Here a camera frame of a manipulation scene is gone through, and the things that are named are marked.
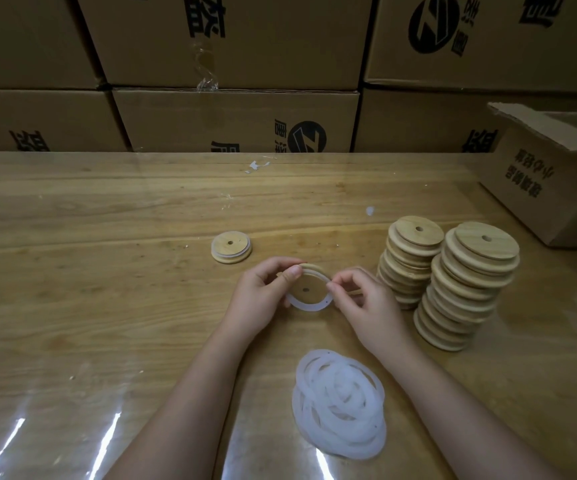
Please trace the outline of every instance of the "cardboard box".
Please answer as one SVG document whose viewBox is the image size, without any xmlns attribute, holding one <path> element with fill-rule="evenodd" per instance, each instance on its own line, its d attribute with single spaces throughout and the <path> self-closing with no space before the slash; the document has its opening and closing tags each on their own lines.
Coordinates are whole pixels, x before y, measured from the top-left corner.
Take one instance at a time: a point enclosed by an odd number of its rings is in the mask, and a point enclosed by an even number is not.
<svg viewBox="0 0 577 480">
<path fill-rule="evenodd" d="M 511 126 L 478 165 L 480 181 L 545 244 L 577 248 L 577 113 L 489 106 Z"/>
<path fill-rule="evenodd" d="M 113 85 L 357 89 L 372 0 L 79 0 Z"/>
<path fill-rule="evenodd" d="M 577 93 L 577 0 L 379 0 L 364 80 Z"/>
<path fill-rule="evenodd" d="M 95 89 L 97 70 L 74 0 L 0 0 L 0 89 Z"/>
<path fill-rule="evenodd" d="M 0 150 L 125 152 L 109 92 L 0 89 Z"/>
<path fill-rule="evenodd" d="M 138 152 L 348 152 L 357 92 L 119 89 Z"/>
<path fill-rule="evenodd" d="M 364 89 L 354 151 L 490 152 L 508 126 L 486 108 L 492 100 L 577 111 L 577 96 Z"/>
</svg>

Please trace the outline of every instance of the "fingernail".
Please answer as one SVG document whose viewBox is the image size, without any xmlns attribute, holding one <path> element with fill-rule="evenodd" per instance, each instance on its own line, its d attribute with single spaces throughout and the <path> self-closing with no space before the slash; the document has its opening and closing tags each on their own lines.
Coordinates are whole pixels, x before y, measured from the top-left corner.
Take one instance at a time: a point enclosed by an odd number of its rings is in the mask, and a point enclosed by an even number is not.
<svg viewBox="0 0 577 480">
<path fill-rule="evenodd" d="M 287 272 L 292 276 L 299 276 L 302 274 L 302 267 L 299 264 L 295 264 L 287 269 Z"/>
</svg>

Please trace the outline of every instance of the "person's right arm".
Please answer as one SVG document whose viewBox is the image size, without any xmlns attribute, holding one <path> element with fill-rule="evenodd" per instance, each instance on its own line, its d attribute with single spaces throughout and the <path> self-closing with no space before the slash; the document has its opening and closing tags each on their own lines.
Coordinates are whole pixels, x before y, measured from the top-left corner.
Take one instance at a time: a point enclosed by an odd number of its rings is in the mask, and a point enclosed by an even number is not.
<svg viewBox="0 0 577 480">
<path fill-rule="evenodd" d="M 461 480 L 559 479 L 560 473 L 426 355 L 389 288 L 353 267 L 327 285 L 362 344 L 411 398 Z M 347 291 L 361 289 L 361 296 Z"/>
</svg>

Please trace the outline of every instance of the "person's left arm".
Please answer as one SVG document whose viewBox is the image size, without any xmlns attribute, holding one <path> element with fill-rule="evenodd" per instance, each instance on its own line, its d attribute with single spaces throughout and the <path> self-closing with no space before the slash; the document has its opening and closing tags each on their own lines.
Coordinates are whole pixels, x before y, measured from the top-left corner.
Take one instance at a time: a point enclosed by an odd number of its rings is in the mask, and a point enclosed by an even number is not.
<svg viewBox="0 0 577 480">
<path fill-rule="evenodd" d="M 211 478 L 237 367 L 301 276 L 301 262 L 269 258 L 242 275 L 218 328 L 105 480 Z"/>
</svg>

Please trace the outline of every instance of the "table surface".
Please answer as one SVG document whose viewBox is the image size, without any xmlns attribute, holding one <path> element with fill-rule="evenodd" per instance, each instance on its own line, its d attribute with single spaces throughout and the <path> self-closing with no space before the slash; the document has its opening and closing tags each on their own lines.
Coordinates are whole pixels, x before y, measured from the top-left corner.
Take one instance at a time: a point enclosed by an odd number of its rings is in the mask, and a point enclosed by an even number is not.
<svg viewBox="0 0 577 480">
<path fill-rule="evenodd" d="M 468 169 L 485 155 L 0 153 L 0 476 L 100 479 L 222 317 L 245 269 L 295 255 L 375 270 L 389 224 L 482 221 L 521 247 L 473 344 L 421 346 L 577 478 L 577 251 L 550 250 Z M 268 164 L 256 171 L 251 161 Z M 374 213 L 368 215 L 367 207 Z M 244 262 L 211 240 L 247 233 Z M 405 316 L 411 320 L 411 313 Z M 386 389 L 379 456 L 317 454 L 293 423 L 299 359 L 335 350 Z M 330 306 L 282 312 L 245 355 L 214 477 L 450 478 L 403 391 Z"/>
</svg>

